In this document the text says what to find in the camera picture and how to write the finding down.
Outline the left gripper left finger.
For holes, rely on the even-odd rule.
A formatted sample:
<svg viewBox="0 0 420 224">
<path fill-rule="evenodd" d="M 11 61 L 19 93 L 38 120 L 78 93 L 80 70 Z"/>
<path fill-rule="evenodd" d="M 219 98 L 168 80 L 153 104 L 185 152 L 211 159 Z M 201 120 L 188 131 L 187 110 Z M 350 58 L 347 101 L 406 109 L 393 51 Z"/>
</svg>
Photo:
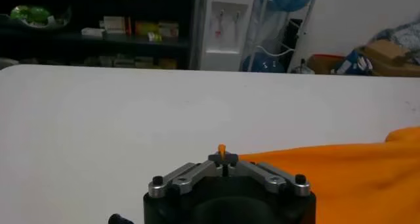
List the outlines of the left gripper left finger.
<svg viewBox="0 0 420 224">
<path fill-rule="evenodd" d="M 204 177 L 221 176 L 224 160 L 225 154 L 217 152 L 208 155 L 208 159 L 202 163 L 189 162 L 167 175 L 154 176 L 148 184 L 148 196 L 150 198 L 163 198 L 171 187 L 176 188 L 179 194 L 187 194 Z"/>
</svg>

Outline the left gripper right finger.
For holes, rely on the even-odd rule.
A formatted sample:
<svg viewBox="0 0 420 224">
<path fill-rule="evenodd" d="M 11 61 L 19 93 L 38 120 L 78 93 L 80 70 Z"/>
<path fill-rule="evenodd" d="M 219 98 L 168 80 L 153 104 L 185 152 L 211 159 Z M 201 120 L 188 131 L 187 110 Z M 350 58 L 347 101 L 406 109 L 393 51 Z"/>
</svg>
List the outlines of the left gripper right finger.
<svg viewBox="0 0 420 224">
<path fill-rule="evenodd" d="M 267 192 L 291 191 L 295 196 L 310 196 L 310 182 L 303 174 L 292 175 L 266 162 L 253 164 L 245 160 L 228 164 L 229 176 L 250 177 Z"/>
</svg>

